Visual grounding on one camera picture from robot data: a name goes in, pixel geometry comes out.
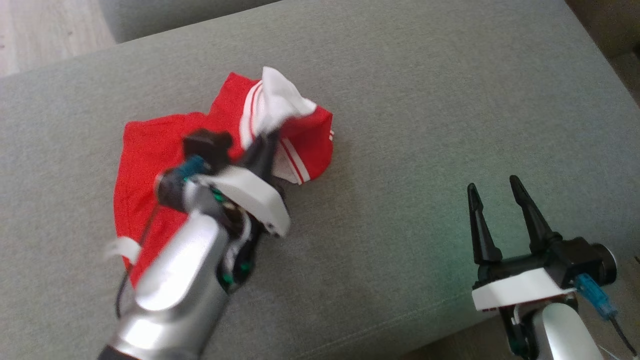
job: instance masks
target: gray couch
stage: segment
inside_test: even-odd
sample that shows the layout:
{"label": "gray couch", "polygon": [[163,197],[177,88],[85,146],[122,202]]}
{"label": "gray couch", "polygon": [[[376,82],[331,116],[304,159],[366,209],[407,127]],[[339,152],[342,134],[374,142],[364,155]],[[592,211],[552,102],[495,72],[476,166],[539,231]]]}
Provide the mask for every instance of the gray couch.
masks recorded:
{"label": "gray couch", "polygon": [[205,359],[390,359],[489,316],[472,181],[505,256],[528,245],[511,174],[554,229],[637,248],[640,110],[562,0],[284,0],[0,79],[0,357],[98,354],[124,124],[263,65],[333,112],[333,163],[285,189],[291,234]]}

